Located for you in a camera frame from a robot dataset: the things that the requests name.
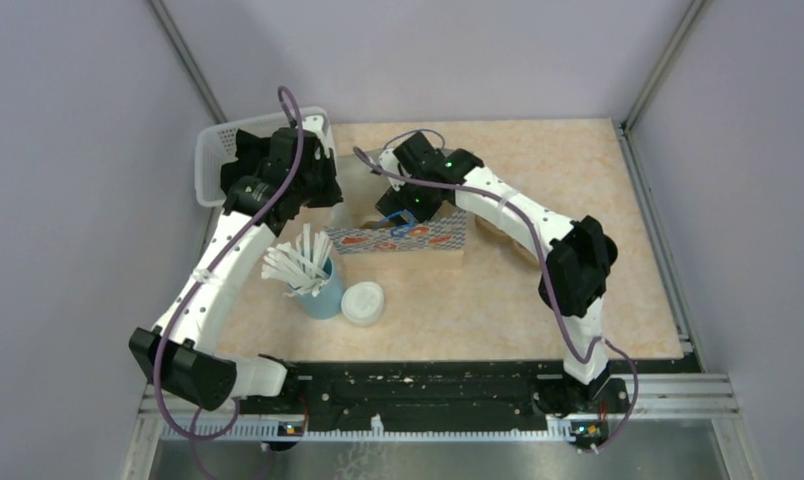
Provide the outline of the patterned paper gift bag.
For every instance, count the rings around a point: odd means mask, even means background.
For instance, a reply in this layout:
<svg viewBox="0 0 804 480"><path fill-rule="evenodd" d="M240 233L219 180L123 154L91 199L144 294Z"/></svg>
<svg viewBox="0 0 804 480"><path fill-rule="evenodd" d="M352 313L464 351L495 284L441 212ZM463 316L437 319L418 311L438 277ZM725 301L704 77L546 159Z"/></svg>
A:
<svg viewBox="0 0 804 480"><path fill-rule="evenodd" d="M336 161L337 181L343 201L331 208L324 231L348 268L355 269L450 269L461 266L466 245L467 214L455 207L450 217L415 222L394 222L392 228L358 228L361 216L377 212L375 203L392 187L356 156Z"/></svg>

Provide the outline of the brown pulp cup carrier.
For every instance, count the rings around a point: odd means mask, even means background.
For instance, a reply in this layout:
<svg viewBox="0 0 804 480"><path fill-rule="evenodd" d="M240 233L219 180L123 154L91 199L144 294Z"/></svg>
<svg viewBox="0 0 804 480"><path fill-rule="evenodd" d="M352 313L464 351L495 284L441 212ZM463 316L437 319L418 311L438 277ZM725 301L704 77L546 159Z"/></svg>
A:
<svg viewBox="0 0 804 480"><path fill-rule="evenodd" d="M474 217L474 224L477 231L491 243L508 246L525 264L532 268L539 267L538 259L533 251L528 250L521 243L499 230L494 224L480 216Z"/></svg>

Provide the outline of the stack of white lids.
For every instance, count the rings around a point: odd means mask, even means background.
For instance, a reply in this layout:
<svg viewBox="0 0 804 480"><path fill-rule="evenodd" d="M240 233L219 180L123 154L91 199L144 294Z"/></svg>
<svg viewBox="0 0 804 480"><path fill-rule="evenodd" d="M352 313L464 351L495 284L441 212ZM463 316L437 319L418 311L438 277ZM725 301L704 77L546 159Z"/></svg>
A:
<svg viewBox="0 0 804 480"><path fill-rule="evenodd" d="M341 300L344 317L360 327L376 323L383 314L384 306L383 288L371 281L359 282L347 288Z"/></svg>

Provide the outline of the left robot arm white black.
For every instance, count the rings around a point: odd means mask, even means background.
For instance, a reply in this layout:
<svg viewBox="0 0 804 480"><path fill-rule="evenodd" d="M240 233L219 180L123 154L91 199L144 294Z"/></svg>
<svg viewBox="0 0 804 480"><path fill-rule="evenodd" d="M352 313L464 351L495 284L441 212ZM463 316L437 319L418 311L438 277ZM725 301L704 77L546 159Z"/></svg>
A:
<svg viewBox="0 0 804 480"><path fill-rule="evenodd" d="M222 327L260 256L302 207L341 202L331 141L317 126L285 126L265 136L232 134L236 151L211 166L223 211L197 268L176 302L129 349L149 382L208 411L229 398L260 396L275 413L297 404L298 386L280 360L215 356Z"/></svg>

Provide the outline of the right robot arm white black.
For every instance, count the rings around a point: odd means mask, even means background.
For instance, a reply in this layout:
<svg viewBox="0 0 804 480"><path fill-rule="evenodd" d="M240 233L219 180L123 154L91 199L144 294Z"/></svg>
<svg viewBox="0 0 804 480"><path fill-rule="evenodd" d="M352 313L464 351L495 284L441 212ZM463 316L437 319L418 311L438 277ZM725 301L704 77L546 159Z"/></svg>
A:
<svg viewBox="0 0 804 480"><path fill-rule="evenodd" d="M468 150L445 151L421 132L377 160L372 171L388 179L386 199L419 221L444 202L482 219L533 255L541 271L538 291L553 311L567 352L563 368L567 404L590 412L605 397L609 357L602 339L602 306L616 262L615 242L592 216L574 220L532 200L498 177Z"/></svg>

